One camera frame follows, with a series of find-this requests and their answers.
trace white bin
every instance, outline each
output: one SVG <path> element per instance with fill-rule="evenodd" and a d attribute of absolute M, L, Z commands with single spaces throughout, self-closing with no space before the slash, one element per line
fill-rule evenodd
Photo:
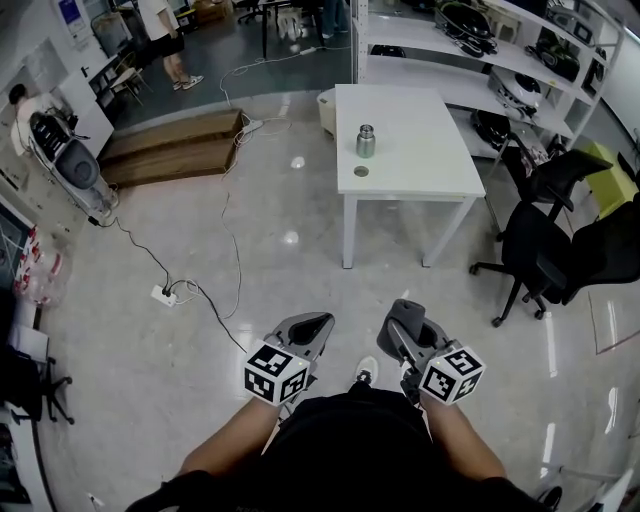
<path fill-rule="evenodd" d="M 336 90 L 329 89 L 318 95 L 320 124 L 334 137 L 336 136 Z"/>

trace black shirt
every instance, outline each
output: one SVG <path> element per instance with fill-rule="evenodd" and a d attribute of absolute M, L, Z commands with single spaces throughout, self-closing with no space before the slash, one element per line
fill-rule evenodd
<path fill-rule="evenodd" d="M 182 512 L 546 510 L 508 480 L 476 482 L 453 471 L 421 412 L 402 395 L 354 388 L 302 402 L 243 471 L 182 475 L 128 512 L 170 506 Z"/>

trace wooden step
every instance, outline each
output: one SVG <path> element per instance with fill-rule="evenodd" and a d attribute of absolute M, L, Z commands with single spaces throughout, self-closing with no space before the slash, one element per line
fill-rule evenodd
<path fill-rule="evenodd" d="M 222 174 L 231 166 L 236 147 L 233 139 L 205 140 L 180 146 L 165 146 L 143 152 L 102 168 L 102 177 L 118 188 L 160 181 Z"/>
<path fill-rule="evenodd" d="M 204 141 L 233 139 L 242 130 L 240 110 L 215 112 L 173 121 L 113 139 L 100 157 L 102 167 L 131 157 Z"/>

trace yellow green chair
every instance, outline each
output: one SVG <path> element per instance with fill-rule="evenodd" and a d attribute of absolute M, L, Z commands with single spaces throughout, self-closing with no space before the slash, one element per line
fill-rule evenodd
<path fill-rule="evenodd" d="M 600 208 L 599 218 L 603 219 L 627 201 L 633 201 L 638 187 L 622 170 L 614 154 L 597 142 L 592 142 L 586 150 L 590 155 L 613 164 L 611 169 L 587 176 L 587 183 Z"/>

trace thermos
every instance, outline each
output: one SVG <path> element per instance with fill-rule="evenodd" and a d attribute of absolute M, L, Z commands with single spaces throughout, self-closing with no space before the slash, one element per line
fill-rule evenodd
<path fill-rule="evenodd" d="M 360 158 L 371 158 L 376 152 L 376 136 L 373 134 L 373 126 L 363 124 L 356 139 L 356 153 Z"/>

